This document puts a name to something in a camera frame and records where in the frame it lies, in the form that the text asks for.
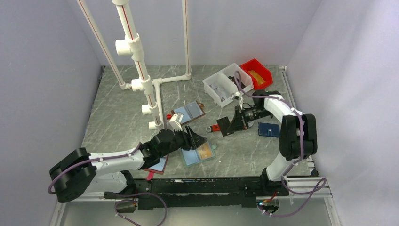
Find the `black VIP credit card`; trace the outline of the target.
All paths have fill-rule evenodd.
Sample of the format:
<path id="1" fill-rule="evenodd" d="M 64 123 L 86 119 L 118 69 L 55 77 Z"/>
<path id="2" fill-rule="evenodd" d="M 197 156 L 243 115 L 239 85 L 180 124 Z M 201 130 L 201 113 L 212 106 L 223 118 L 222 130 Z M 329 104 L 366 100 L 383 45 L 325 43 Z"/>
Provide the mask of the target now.
<path id="1" fill-rule="evenodd" d="M 234 133 L 233 131 L 230 131 L 230 129 L 229 129 L 229 127 L 231 126 L 231 122 L 229 121 L 229 118 L 227 116 L 218 119 L 216 122 L 217 122 L 217 125 L 220 128 L 220 132 L 221 132 L 223 137 L 231 135 L 231 134 Z"/>

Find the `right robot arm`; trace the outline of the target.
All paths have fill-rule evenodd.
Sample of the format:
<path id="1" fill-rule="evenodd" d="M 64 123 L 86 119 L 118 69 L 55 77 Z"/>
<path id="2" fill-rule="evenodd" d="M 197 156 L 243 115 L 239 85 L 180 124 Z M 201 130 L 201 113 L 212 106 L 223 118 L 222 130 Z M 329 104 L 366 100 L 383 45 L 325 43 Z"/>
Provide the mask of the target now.
<path id="1" fill-rule="evenodd" d="M 317 152 L 316 118 L 292 108 L 277 91 L 256 90 L 250 95 L 254 104 L 249 108 L 234 108 L 234 117 L 217 121 L 223 136 L 247 130 L 251 121 L 267 116 L 275 117 L 280 123 L 279 154 L 266 167 L 260 178 L 259 189 L 264 195 L 271 195 L 278 188 L 282 178 L 295 164 Z"/>

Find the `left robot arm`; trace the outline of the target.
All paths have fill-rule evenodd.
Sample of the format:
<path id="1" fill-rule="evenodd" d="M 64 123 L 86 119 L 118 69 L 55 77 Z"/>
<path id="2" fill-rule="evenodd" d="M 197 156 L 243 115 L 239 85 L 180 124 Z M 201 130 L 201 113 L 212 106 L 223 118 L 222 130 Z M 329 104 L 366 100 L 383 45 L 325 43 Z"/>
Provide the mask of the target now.
<path id="1" fill-rule="evenodd" d="M 56 195 L 59 203 L 100 191 L 128 198 L 136 190 L 131 170 L 148 169 L 174 151 L 194 150 L 206 142 L 207 138 L 186 126 L 185 130 L 162 129 L 151 140 L 127 151 L 89 153 L 81 147 L 50 169 L 48 193 Z"/>

